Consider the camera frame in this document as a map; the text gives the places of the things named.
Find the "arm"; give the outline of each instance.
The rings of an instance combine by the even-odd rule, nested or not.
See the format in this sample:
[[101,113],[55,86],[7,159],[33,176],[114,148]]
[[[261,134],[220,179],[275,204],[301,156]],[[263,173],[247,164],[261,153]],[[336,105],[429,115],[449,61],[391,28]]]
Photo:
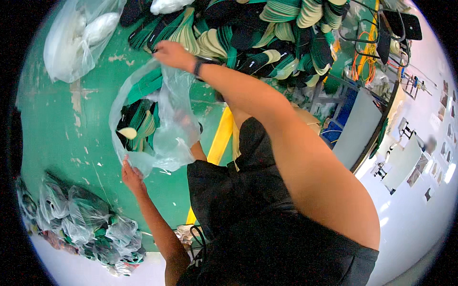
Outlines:
[[137,168],[123,161],[122,180],[135,195],[154,241],[165,259],[165,284],[175,285],[190,263],[189,255],[148,196]]
[[[154,56],[159,61],[193,72],[196,59],[178,43],[163,41],[156,48]],[[378,249],[380,225],[367,190],[302,122],[281,93],[218,65],[202,65],[200,77],[221,92],[229,106],[251,114],[264,126],[298,211],[361,245]]]

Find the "white wall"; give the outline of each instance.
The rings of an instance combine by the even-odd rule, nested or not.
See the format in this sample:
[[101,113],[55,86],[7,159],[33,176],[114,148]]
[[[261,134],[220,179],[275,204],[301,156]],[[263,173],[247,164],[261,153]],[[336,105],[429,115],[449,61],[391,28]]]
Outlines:
[[54,249],[37,235],[32,236],[31,241],[49,273],[61,286],[165,285],[165,260],[159,253],[147,253],[145,261],[130,277],[114,277],[98,261]]
[[[417,9],[413,9],[411,13],[419,17],[423,40],[413,41],[410,61],[412,66],[407,69],[410,74],[425,79],[426,86],[433,96],[423,91],[418,91],[415,101],[407,96],[404,109],[395,126],[397,127],[401,118],[405,117],[409,127],[415,129],[423,140],[426,141],[430,134],[434,134],[437,148],[433,157],[446,171],[448,163],[440,157],[439,152],[442,143],[447,140],[448,124],[451,123],[455,132],[458,132],[456,120],[450,116],[451,105],[455,106],[455,110],[458,105],[451,100],[448,101],[444,121],[437,132],[430,123],[430,116],[432,113],[437,115],[443,80],[448,82],[449,97],[453,90],[456,90],[456,86],[448,60],[431,27]],[[435,82],[437,88],[419,70]],[[394,137],[398,137],[396,132],[392,133]],[[458,153],[456,147],[452,149],[452,163],[456,164]],[[370,286],[378,286],[391,281],[417,263],[448,230],[449,222],[454,217],[458,180],[455,172],[449,184],[442,182],[441,186],[438,186],[429,174],[423,173],[412,188],[403,182],[394,195],[389,194],[380,182],[379,176],[374,178],[367,172],[360,180],[374,201],[380,221],[386,222],[381,226],[380,255],[368,283]],[[429,186],[432,186],[436,193],[426,202],[424,194]]]

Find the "hand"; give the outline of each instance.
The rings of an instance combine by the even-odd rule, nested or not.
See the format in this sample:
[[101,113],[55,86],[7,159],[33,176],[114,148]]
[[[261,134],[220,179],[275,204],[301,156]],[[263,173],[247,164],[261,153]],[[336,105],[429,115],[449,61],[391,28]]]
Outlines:
[[185,70],[189,73],[194,71],[196,58],[188,53],[185,48],[177,42],[160,41],[155,49],[154,57],[163,64]]
[[126,155],[122,162],[122,181],[135,196],[147,194],[142,173],[137,168],[132,168],[127,159],[129,159],[129,157]]

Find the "cardboard box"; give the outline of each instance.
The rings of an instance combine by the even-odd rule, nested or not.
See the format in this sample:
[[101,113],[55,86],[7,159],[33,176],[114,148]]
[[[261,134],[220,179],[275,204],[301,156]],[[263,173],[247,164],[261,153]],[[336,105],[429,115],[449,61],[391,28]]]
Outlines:
[[291,103],[291,106],[296,111],[297,115],[316,133],[320,134],[321,122],[307,110],[301,109],[297,104]]

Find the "black wristband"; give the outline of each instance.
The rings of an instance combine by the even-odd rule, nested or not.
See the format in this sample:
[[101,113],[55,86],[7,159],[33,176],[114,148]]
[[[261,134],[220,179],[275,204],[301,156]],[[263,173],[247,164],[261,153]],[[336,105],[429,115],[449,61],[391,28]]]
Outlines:
[[205,62],[201,61],[201,60],[197,60],[196,61],[196,65],[194,66],[194,71],[192,72],[195,76],[199,76],[199,73],[200,73],[200,67],[202,64],[205,64]]

